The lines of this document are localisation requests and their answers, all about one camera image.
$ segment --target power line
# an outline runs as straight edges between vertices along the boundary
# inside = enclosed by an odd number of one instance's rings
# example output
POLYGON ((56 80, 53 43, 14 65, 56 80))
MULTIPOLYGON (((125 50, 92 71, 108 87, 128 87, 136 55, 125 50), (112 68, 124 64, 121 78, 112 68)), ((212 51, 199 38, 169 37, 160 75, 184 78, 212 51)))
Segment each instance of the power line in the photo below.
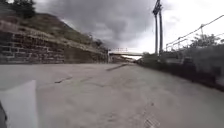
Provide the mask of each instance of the power line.
POLYGON ((203 27, 205 27, 205 26, 207 26, 207 25, 210 25, 211 23, 213 23, 213 22, 219 20, 219 19, 222 18, 223 16, 224 16, 224 15, 221 15, 221 16, 219 16, 218 18, 212 20, 211 22, 209 22, 209 23, 207 23, 207 24, 203 24, 203 25, 201 25, 199 28, 197 28, 196 30, 194 30, 194 31, 192 31, 192 32, 190 32, 190 33, 188 33, 187 35, 182 36, 182 37, 179 37, 179 38, 176 39, 175 41, 173 41, 173 42, 171 42, 171 43, 168 43, 168 45, 173 44, 174 42, 178 41, 180 38, 185 38, 185 37, 187 37, 187 36, 189 36, 189 35, 191 35, 191 34, 197 32, 198 30, 202 29, 203 27))

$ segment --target dark cloud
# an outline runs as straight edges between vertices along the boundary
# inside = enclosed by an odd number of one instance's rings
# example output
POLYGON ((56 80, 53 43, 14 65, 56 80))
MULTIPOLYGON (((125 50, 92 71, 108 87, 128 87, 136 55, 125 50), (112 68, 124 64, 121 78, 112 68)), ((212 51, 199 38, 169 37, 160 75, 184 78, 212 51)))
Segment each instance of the dark cloud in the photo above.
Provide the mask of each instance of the dark cloud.
POLYGON ((151 11, 155 0, 36 1, 38 10, 58 16, 75 29, 105 40, 111 47, 118 47, 120 43, 132 45, 128 42, 154 21, 151 11))

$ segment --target white object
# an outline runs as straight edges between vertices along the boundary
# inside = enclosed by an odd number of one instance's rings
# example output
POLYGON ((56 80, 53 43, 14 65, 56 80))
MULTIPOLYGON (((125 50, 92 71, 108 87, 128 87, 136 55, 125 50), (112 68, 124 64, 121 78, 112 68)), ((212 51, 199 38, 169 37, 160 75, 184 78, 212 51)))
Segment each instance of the white object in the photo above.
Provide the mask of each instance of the white object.
POLYGON ((38 128, 35 81, 1 92, 0 100, 9 128, 38 128))

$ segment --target retaining wall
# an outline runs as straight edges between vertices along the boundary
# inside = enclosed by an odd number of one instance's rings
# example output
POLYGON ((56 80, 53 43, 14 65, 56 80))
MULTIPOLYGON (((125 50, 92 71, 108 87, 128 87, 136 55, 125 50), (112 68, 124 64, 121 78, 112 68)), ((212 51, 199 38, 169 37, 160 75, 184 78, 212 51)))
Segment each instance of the retaining wall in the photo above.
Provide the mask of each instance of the retaining wall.
POLYGON ((107 54, 97 49, 81 44, 76 46, 75 42, 55 38, 43 32, 11 24, 6 25, 5 22, 0 23, 0 64, 107 61, 107 54))

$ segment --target utility pole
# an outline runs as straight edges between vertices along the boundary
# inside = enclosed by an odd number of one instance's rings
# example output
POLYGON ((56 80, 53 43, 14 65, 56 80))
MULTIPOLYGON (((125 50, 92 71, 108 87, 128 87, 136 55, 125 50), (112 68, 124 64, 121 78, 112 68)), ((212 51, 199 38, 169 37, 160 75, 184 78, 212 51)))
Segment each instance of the utility pole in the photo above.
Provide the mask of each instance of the utility pole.
POLYGON ((156 35, 155 35, 155 54, 158 54, 158 20, 157 16, 155 16, 155 26, 156 26, 156 35))
POLYGON ((163 52, 163 19, 162 19, 162 5, 160 4, 160 11, 159 11, 159 24, 160 24, 160 49, 159 54, 161 55, 163 52))
POLYGON ((163 52, 163 22, 162 22, 162 5, 160 0, 157 0, 156 5, 152 12, 155 16, 155 26, 156 26, 156 35, 155 35, 155 54, 158 54, 158 21, 157 15, 159 14, 159 27, 160 27, 160 47, 159 47, 159 54, 163 52))

